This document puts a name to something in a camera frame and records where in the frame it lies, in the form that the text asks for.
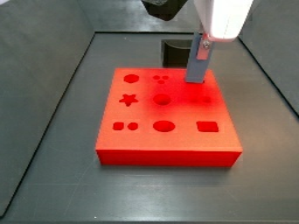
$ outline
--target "star-shaped hole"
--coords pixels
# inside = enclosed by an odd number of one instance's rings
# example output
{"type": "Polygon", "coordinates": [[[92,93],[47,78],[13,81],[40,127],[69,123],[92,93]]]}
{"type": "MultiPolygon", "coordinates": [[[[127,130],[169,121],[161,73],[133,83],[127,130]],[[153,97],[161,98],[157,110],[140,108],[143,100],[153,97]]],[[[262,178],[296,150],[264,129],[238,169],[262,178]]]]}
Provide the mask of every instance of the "star-shaped hole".
{"type": "Polygon", "coordinates": [[[128,107],[131,106],[133,102],[137,102],[135,94],[123,94],[123,97],[124,98],[119,100],[119,102],[123,102],[128,107]]]}

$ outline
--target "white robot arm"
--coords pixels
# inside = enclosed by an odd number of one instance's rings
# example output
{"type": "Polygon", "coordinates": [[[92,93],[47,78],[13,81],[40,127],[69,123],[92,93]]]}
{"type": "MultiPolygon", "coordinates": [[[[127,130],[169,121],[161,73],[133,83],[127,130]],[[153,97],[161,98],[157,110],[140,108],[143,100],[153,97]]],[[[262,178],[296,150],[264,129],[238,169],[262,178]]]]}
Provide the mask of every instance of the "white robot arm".
{"type": "Polygon", "coordinates": [[[9,0],[0,0],[0,4],[4,4],[5,2],[8,2],[9,0]]]}
{"type": "Polygon", "coordinates": [[[193,0],[210,41],[230,42],[239,35],[254,0],[193,0]]]}

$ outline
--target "red foam block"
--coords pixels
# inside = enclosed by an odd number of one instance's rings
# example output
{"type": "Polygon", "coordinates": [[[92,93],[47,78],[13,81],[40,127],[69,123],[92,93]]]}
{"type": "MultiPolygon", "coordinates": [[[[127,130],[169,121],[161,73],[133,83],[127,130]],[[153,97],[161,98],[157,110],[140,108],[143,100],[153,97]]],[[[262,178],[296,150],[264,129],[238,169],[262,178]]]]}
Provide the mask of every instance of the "red foam block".
{"type": "Polygon", "coordinates": [[[242,146],[212,71],[203,84],[184,73],[116,70],[96,143],[103,165],[234,165],[242,146]]]}

